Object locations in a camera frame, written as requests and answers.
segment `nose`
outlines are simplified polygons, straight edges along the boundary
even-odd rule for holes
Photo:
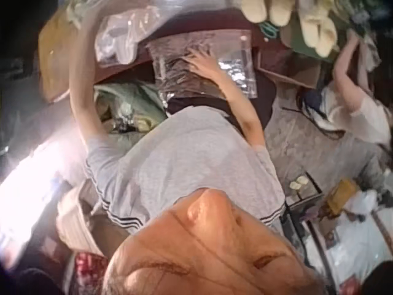
[[[215,248],[237,248],[241,242],[238,210],[225,192],[206,189],[188,209],[194,232]]]

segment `hand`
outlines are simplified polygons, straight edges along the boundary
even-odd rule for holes
[[[216,82],[226,73],[220,69],[220,66],[213,55],[206,52],[198,52],[189,49],[193,54],[192,57],[183,57],[182,59],[190,63],[190,71],[206,79]]]

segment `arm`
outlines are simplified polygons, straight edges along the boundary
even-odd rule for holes
[[[257,112],[232,79],[220,69],[217,60],[206,54],[190,50],[192,58],[184,58],[191,64],[190,70],[212,80],[226,97],[229,107],[240,124],[246,141],[253,147],[265,146],[265,136]]]
[[[359,45],[359,38],[354,31],[348,33],[348,41],[341,51],[333,69],[333,79],[342,103],[350,112],[358,111],[367,94],[348,77],[347,72],[353,53]]]
[[[107,136],[96,112],[94,78],[96,70],[94,41],[99,27],[98,12],[93,11],[82,22],[69,65],[71,109],[85,142]]]
[[[221,72],[213,80],[225,95],[229,107],[240,124],[246,141],[252,146],[265,146],[262,124],[250,100],[225,73]]]

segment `red item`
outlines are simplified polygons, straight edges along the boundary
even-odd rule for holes
[[[78,253],[75,257],[77,282],[80,287],[97,288],[108,267],[108,259],[91,253]]]

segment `eyebrow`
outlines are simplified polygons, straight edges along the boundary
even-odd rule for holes
[[[173,262],[141,261],[131,268],[129,275],[139,269],[160,269],[165,272],[173,273],[175,275],[188,275],[190,273],[190,269],[185,269],[183,266],[180,266],[179,264],[175,264]]]

